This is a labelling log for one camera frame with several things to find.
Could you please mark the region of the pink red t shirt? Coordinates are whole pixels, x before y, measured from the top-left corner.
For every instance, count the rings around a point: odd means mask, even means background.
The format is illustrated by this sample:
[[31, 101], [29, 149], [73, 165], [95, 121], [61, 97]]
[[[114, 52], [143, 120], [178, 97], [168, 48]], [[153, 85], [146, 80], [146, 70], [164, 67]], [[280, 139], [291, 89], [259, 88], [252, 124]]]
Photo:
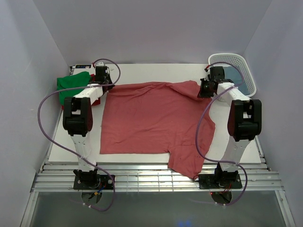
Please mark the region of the pink red t shirt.
[[106, 97], [101, 154], [169, 153], [168, 167], [195, 179], [215, 133], [195, 81], [118, 85]]

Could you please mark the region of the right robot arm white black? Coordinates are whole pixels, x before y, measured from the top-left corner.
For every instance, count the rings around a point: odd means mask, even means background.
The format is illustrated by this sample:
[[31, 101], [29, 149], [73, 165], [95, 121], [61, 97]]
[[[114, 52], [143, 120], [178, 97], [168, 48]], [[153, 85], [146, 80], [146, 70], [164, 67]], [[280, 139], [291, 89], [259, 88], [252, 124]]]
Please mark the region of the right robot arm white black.
[[229, 141], [213, 174], [199, 174], [200, 189], [240, 189], [240, 160], [246, 147], [262, 128], [262, 102], [244, 95], [231, 79], [225, 77], [223, 66], [210, 64], [205, 68], [206, 79], [201, 79], [199, 98], [222, 98], [229, 106], [227, 122]]

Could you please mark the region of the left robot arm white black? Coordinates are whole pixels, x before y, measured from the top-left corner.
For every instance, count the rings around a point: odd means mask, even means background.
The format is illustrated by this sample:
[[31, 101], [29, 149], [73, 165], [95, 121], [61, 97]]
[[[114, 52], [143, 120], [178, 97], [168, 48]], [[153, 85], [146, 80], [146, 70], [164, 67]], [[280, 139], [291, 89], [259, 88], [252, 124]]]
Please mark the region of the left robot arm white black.
[[102, 63], [94, 69], [95, 74], [90, 79], [88, 88], [64, 99], [62, 123], [78, 154], [79, 167], [73, 171], [73, 188], [101, 192], [103, 189], [112, 189], [113, 181], [107, 175], [98, 174], [96, 155], [93, 153], [89, 135], [93, 127], [91, 106], [113, 86], [108, 66]]

